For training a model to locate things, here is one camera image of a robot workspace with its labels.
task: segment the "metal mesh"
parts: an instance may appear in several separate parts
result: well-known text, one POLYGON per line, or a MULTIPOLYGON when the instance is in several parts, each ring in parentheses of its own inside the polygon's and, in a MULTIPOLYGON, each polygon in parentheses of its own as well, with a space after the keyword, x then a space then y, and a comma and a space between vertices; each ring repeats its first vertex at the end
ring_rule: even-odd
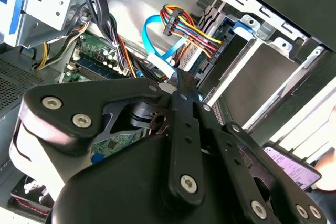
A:
POLYGON ((9 64, 8 62, 0 59, 0 73, 8 76, 25 87, 34 86, 43 82, 42 79, 33 76, 32 74, 9 64))
POLYGON ((215 115, 216 115, 216 117, 217 117, 218 122, 219 122, 221 125, 224 125, 224 121, 223 121, 223 118, 222 118, 222 114, 220 113, 220 109, 219 109, 219 106, 218 106, 218 102, 215 102, 214 105, 212 105, 212 109, 213 109, 214 112, 215 112, 215 115))
POLYGON ((0 59, 0 111, 22 98, 27 88, 43 82, 42 79, 0 59))
POLYGON ((24 88, 0 78, 0 110, 21 98, 24 88))

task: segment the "gray metal surface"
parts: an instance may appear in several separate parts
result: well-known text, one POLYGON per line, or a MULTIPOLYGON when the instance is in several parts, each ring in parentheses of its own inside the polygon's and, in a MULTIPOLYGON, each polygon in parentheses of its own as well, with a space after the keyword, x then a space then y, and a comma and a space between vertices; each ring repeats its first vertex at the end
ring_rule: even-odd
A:
POLYGON ((9 160, 8 150, 24 92, 59 75, 49 68, 30 70, 33 63, 16 50, 0 55, 0 167, 9 160))
MULTIPOLYGON (((132 41, 143 48, 141 31, 145 20, 158 15, 165 4, 176 4, 185 10, 200 15, 202 9, 196 5, 197 0, 109 0, 110 12, 118 23, 118 33, 125 39, 132 41)), ((96 26, 90 26, 89 30, 101 35, 96 26)), ((168 50, 178 38, 176 36, 163 35, 161 23, 149 26, 149 38, 159 50, 168 50)))
POLYGON ((223 93, 234 122, 244 125, 298 67, 261 45, 223 93))
POLYGON ((9 160, 10 141, 13 137, 20 106, 0 118, 0 167, 9 160))
POLYGON ((28 88, 54 80, 59 75, 49 68, 30 70, 33 63, 16 50, 0 55, 0 116, 19 104, 28 88))

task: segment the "yellow wire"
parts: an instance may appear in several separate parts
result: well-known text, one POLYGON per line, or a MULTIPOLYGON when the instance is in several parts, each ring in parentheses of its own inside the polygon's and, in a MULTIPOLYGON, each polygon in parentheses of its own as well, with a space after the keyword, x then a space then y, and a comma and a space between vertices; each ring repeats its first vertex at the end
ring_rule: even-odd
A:
POLYGON ((48 44, 46 42, 43 43, 44 45, 44 52, 43 52, 43 57, 40 66, 37 68, 40 70, 46 63, 47 58, 48 58, 48 44))
POLYGON ((180 7, 180 6, 178 6, 178 5, 167 5, 167 7, 168 7, 168 8, 169 8, 169 7, 175 7, 175 8, 182 9, 182 10, 183 10, 185 13, 187 13, 187 15, 189 16, 189 18, 190 18, 190 20, 191 20, 191 22, 192 22, 192 25, 195 26, 195 23, 194 23, 192 17, 190 16, 190 14, 189 14, 188 12, 186 12, 182 7, 180 7))
POLYGON ((175 32, 173 32, 173 31, 172 31, 171 33, 174 34, 174 35, 177 35, 177 36, 179 36, 179 37, 181 37, 181 38, 185 38, 185 39, 188 40, 191 44, 193 44, 194 46, 196 46, 197 48, 199 48, 200 50, 202 50, 202 51, 203 51, 209 58, 212 57, 212 56, 208 53, 207 50, 205 50, 203 47, 201 47, 200 45, 196 44, 196 43, 193 42, 192 40, 190 40, 190 39, 184 37, 184 36, 181 35, 181 34, 175 33, 175 32))
MULTIPOLYGON (((183 8, 179 7, 178 5, 167 5, 167 7, 168 7, 168 6, 183 9, 183 8)), ((172 10, 170 10, 170 9, 167 9, 167 10, 168 10, 168 12, 169 12, 170 14, 173 13, 172 10)), ((213 41, 213 42, 216 42, 216 43, 222 43, 220 40, 218 40, 218 39, 214 39, 214 38, 212 38, 211 36, 209 36, 208 34, 205 34, 204 32, 202 32, 201 30, 198 30, 198 29, 195 27, 195 24, 194 24, 194 25, 189 24, 189 23, 188 23, 182 16, 179 16, 179 18, 180 18, 180 20, 181 20, 182 23, 184 23, 184 24, 185 24, 186 26, 188 26, 189 28, 191 28, 191 29, 193 29, 193 30, 199 32, 199 33, 200 33, 201 35, 203 35, 205 38, 207 38, 207 39, 209 39, 209 40, 211 40, 211 41, 213 41)))

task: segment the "silver screw head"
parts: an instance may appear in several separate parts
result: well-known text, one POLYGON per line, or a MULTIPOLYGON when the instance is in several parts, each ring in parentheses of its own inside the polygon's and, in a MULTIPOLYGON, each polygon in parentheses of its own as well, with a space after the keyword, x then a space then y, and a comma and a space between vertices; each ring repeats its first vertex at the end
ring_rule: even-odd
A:
POLYGON ((309 206, 309 209, 316 218, 318 218, 318 219, 322 218, 320 212, 314 206, 309 206))
POLYGON ((206 111, 210 111, 211 108, 209 105, 206 105, 206 104, 203 104, 203 108, 206 110, 206 111))
POLYGON ((180 97, 182 97, 184 100, 188 100, 188 97, 186 97, 184 94, 180 94, 180 97))
POLYGON ((265 208, 262 206, 262 204, 256 200, 253 200, 251 202, 251 207, 253 212, 260 218, 265 220, 267 217, 267 213, 265 208))
POLYGON ((181 185, 190 194, 194 194, 197 191, 197 183, 189 175, 183 175, 181 177, 181 185))
POLYGON ((155 86, 153 86, 153 85, 148 85, 148 87, 151 89, 151 90, 153 90, 153 91, 157 91, 158 89, 155 87, 155 86))
POLYGON ((92 124, 91 118, 84 114, 74 115, 72 118, 72 122, 75 126, 79 128, 88 128, 92 124))
POLYGON ((44 107, 50 110, 57 110, 62 107, 62 102, 56 97, 45 97, 42 100, 42 104, 44 107))
POLYGON ((240 131, 240 129, 239 129, 239 127, 237 125, 232 125, 232 128, 233 128, 233 130, 235 132, 239 132, 240 131))
POLYGON ((300 205, 296 205, 296 209, 299 212, 299 214, 301 214, 302 217, 308 219, 308 213, 303 207, 301 207, 300 205))

